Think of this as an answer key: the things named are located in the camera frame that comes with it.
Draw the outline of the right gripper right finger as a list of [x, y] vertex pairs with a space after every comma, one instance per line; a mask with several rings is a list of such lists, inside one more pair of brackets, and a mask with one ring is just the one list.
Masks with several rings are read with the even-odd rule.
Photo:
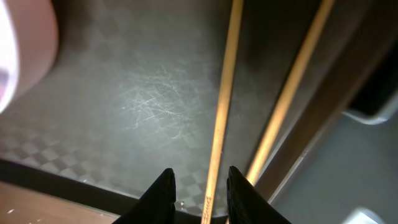
[[290, 224], [235, 166], [229, 167], [227, 203], [230, 224]]

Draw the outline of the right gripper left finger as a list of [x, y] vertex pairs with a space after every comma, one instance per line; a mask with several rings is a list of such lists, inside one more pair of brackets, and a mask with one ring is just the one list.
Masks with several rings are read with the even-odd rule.
[[137, 204], [113, 224], [173, 224], [175, 201], [175, 174], [171, 168], [167, 168], [145, 191]]

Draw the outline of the wooden chopstick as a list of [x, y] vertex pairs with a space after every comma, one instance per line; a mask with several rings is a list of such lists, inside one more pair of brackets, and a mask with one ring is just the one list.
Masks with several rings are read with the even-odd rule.
[[243, 5], [243, 0], [233, 0], [231, 7], [201, 224], [211, 223], [224, 134], [228, 121], [229, 103], [233, 87]]
[[251, 185], [260, 176], [334, 3], [322, 0], [310, 24], [246, 175]]

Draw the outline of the white bowl with rice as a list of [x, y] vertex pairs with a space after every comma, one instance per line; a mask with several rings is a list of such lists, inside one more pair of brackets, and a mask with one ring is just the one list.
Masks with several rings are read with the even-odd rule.
[[1, 0], [1, 111], [48, 74], [58, 43], [51, 0]]

